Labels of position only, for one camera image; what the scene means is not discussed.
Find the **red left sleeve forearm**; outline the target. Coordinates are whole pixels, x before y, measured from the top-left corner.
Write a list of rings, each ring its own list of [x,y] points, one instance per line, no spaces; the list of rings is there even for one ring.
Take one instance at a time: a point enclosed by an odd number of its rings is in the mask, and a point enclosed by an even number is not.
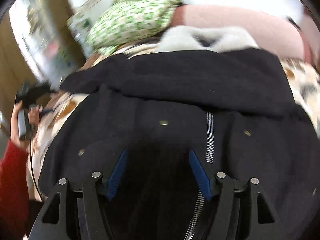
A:
[[[42,203],[29,198],[28,154],[11,140],[1,159],[1,239],[29,235]]]

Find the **person left hand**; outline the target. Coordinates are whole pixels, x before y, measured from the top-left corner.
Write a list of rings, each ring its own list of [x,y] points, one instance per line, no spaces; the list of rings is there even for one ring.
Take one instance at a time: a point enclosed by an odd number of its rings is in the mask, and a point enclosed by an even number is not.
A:
[[[34,127],[33,133],[36,133],[42,110],[43,107],[37,105],[26,113],[25,109],[23,109],[22,101],[14,105],[10,124],[10,140],[18,148],[27,151],[29,141],[25,140],[24,132],[26,132],[27,127],[31,125]]]

